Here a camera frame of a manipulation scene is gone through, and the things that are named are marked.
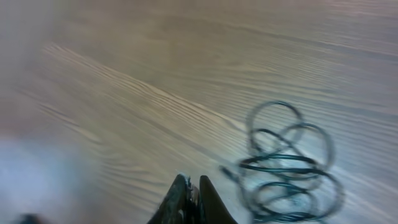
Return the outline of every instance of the wooden floor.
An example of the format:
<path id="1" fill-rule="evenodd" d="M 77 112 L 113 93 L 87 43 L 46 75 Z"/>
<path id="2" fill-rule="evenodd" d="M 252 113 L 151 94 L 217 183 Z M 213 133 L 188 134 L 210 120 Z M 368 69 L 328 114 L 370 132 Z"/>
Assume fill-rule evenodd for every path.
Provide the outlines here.
<path id="1" fill-rule="evenodd" d="M 179 172 L 209 175 L 247 223 L 218 166 L 248 156 L 245 116 L 268 100 L 333 136 L 346 202 L 330 223 L 396 222 L 397 1 L 15 0 L 0 12 L 1 223 L 145 223 Z"/>

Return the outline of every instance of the floor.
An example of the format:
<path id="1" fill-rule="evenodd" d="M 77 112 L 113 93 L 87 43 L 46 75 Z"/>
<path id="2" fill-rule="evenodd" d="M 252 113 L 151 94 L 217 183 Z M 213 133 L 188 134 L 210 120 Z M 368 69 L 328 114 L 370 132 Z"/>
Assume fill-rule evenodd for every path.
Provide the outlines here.
<path id="1" fill-rule="evenodd" d="M 208 175 L 248 223 L 218 167 L 248 156 L 246 115 L 268 100 L 333 137 L 346 200 L 330 223 L 396 222 L 397 12 L 393 0 L 0 1 L 1 223 L 145 223 L 179 172 Z M 300 142 L 315 156 L 321 144 Z"/>

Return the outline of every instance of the black wire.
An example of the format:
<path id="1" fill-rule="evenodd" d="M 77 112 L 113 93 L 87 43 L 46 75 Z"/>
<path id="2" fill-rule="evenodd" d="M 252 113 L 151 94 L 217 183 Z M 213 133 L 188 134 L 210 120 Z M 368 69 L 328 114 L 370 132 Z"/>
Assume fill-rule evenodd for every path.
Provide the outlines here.
<path id="1" fill-rule="evenodd" d="M 269 129 L 254 128 L 254 120 L 258 113 L 264 108 L 273 105 L 281 105 L 290 109 L 295 115 L 297 122 L 283 129 L 279 134 L 275 133 Z M 335 152 L 333 147 L 333 142 L 329 134 L 322 128 L 306 123 L 301 112 L 290 105 L 289 103 L 283 101 L 270 101 L 263 103 L 255 107 L 248 115 L 246 120 L 246 128 L 248 129 L 248 148 L 249 150 L 255 150 L 256 153 L 250 158 L 242 160 L 239 164 L 239 174 L 234 174 L 225 167 L 221 167 L 221 171 L 227 175 L 232 181 L 236 182 L 241 191 L 241 200 L 243 205 L 252 213 L 253 223 L 267 223 L 267 222 L 281 222 L 281 223 L 292 223 L 301 221 L 318 221 L 322 222 L 325 218 L 336 213 L 342 206 L 343 203 L 343 186 L 326 171 L 331 167 Z M 300 141 L 303 132 L 307 129 L 318 132 L 324 142 L 325 142 L 325 153 L 326 161 L 324 164 L 319 164 L 317 161 L 306 157 L 299 149 L 295 147 L 295 144 Z M 292 140 L 284 138 L 289 131 L 296 130 Z M 274 147 L 272 147 L 272 152 L 266 152 L 264 147 L 256 139 L 255 135 L 257 133 L 268 134 L 276 138 Z M 281 154 L 292 150 L 296 155 Z M 283 167 L 266 167 L 264 166 L 264 161 L 270 160 L 293 160 L 301 161 L 308 164 L 308 168 L 283 168 Z M 281 179 L 280 182 L 266 182 L 257 186 L 252 192 L 248 192 L 243 185 L 243 180 L 246 177 L 246 170 L 255 170 L 258 172 L 267 172 Z M 317 199 L 311 194 L 310 191 L 317 189 L 321 182 L 321 179 L 326 178 L 331 181 L 334 185 L 335 199 L 333 203 L 322 212 L 318 211 Z M 301 188 L 292 182 L 294 181 L 313 181 L 310 187 Z M 270 188 L 270 187 L 283 187 L 285 193 L 278 195 L 271 200 L 266 202 L 259 202 L 259 194 Z M 273 211 L 269 208 L 269 204 L 276 200 L 294 198 L 298 195 L 307 196 L 311 203 L 306 212 L 286 212 L 280 213 Z"/>

